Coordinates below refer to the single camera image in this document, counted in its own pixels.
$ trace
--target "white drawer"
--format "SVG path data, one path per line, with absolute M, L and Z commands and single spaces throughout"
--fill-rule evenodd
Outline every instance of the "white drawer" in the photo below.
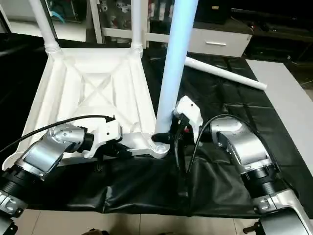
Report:
M 252 35 L 206 29 L 192 30 L 189 52 L 241 57 Z

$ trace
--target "white table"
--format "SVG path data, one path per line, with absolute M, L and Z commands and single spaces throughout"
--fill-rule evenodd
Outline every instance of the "white table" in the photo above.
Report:
M 247 60 L 313 175 L 313 101 L 282 63 Z

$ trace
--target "silver robot arm segment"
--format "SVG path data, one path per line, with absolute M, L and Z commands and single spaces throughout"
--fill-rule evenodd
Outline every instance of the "silver robot arm segment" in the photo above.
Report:
M 119 123 L 116 120 L 104 123 L 103 130 L 115 127 L 113 135 L 105 140 L 121 139 Z M 59 164 L 64 153 L 90 151 L 105 144 L 87 128 L 62 124 L 50 128 L 40 140 L 33 143 L 0 177 L 0 235 L 13 235 L 17 231 L 11 217 L 20 217 L 32 192 Z
M 231 117 L 211 123 L 213 142 L 230 154 L 262 218 L 256 227 L 266 235 L 312 235 L 313 228 L 302 205 L 280 177 L 261 140 L 242 122 Z

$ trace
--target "black plastic sheet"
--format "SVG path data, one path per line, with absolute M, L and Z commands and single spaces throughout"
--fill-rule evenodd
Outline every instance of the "black plastic sheet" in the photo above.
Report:
M 18 49 L 21 42 L 25 45 Z M 90 47 L 59 40 L 62 47 Z M 43 41 L 12 35 L 1 49 L 0 93 L 1 147 L 17 139 L 23 130 L 46 62 Z M 245 60 L 220 56 L 191 55 L 220 68 L 256 80 Z M 165 51 L 145 50 L 142 64 L 157 111 Z M 313 218 L 313 178 L 283 123 L 264 92 L 185 67 L 179 98 L 189 96 L 201 109 L 204 120 L 221 114 L 237 115 L 259 130 L 276 156 L 286 179 L 297 189 L 299 199 Z M 193 147 L 186 149 L 186 161 Z M 2 154 L 6 157 L 14 148 Z M 78 164 L 57 168 L 34 192 L 30 207 L 42 210 L 96 211 L 101 213 L 156 213 L 213 217 L 256 218 L 235 166 L 212 143 L 198 150 L 189 183 L 189 198 L 178 195 L 180 176 L 174 155 L 164 159 L 139 156 L 105 160 L 102 172 L 96 165 Z

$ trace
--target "white pipe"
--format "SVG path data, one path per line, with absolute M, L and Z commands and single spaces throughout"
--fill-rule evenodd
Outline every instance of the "white pipe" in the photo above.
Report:
M 155 133 L 170 130 L 198 0 L 175 0 Z
M 44 8 L 40 0 L 29 0 L 31 8 L 35 14 L 35 18 L 41 34 L 45 41 L 45 50 L 47 53 L 56 52 L 60 50 L 59 44 L 55 41 L 49 21 L 45 15 Z
M 227 70 L 220 69 L 220 68 L 215 67 L 213 65 L 209 65 L 209 64 L 206 64 L 206 63 L 201 62 L 199 60 L 192 59 L 190 57 L 186 57 L 185 65 L 192 67 L 194 69 L 201 70 L 203 72 L 208 72 L 208 73 L 214 74 L 216 76 L 223 77 L 223 78 L 226 78 L 226 79 L 234 81 L 234 82 L 239 82 L 241 84 L 245 84 L 247 86 L 254 87 L 254 88 L 257 88 L 257 89 L 260 89 L 263 91 L 267 87 L 267 85 L 262 83 L 262 82 L 254 81 L 254 80 L 249 79 L 247 77 L 235 74 L 233 72 L 229 72 Z
M 132 50 L 138 52 L 142 57 L 141 41 L 141 3 L 140 0 L 132 0 Z

